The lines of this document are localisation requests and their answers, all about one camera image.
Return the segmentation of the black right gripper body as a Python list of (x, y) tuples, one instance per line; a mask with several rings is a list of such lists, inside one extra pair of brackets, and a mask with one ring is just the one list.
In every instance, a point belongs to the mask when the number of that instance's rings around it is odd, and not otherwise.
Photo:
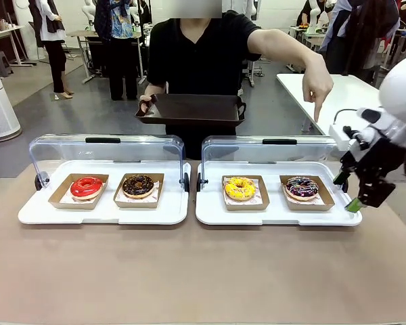
[(355, 136), (353, 156), (354, 172), (358, 177), (386, 177), (399, 168), (406, 155), (406, 148), (381, 137), (367, 142), (362, 136)]

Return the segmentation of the person left hand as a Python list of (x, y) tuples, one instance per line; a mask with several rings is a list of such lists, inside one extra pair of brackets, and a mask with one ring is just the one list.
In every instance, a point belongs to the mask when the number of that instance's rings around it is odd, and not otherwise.
[(321, 54), (311, 51), (304, 57), (305, 72), (302, 78), (303, 99), (314, 103), (313, 120), (317, 122), (323, 103), (334, 86)]

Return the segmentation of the person right hand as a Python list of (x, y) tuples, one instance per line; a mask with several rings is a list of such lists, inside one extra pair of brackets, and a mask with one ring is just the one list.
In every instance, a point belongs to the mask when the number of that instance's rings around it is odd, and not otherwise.
[(156, 94), (152, 94), (151, 96), (143, 95), (139, 101), (139, 110), (136, 113), (138, 117), (145, 117), (154, 115), (156, 112), (156, 103), (157, 97)]

